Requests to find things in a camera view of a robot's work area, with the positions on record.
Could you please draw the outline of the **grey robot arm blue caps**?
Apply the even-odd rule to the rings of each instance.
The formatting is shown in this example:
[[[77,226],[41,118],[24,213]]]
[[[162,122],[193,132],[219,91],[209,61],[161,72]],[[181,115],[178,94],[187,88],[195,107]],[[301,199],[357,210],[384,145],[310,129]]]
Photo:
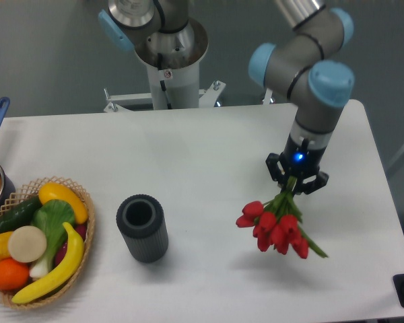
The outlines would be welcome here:
[[[331,60],[354,33],[342,9],[323,1],[278,1],[294,31],[283,47],[260,45],[248,64],[249,77],[294,104],[297,113],[284,151],[268,155],[272,179],[294,194],[311,194],[329,179],[320,162],[355,77]],[[104,33],[146,66],[156,110],[199,108],[199,63],[208,49],[205,28],[189,15],[187,1],[109,1],[98,14]]]

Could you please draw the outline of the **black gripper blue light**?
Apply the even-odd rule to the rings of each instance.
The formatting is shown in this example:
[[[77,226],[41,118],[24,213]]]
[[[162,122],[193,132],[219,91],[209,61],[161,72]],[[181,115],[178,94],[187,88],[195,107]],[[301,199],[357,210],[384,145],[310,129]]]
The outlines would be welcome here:
[[[320,171],[320,162],[326,148],[311,149],[308,139],[304,139],[302,147],[302,144],[296,143],[289,134],[283,153],[270,153],[265,160],[272,181],[276,182],[278,187],[285,188],[289,177],[295,177],[295,195],[309,195],[325,187],[329,175]]]

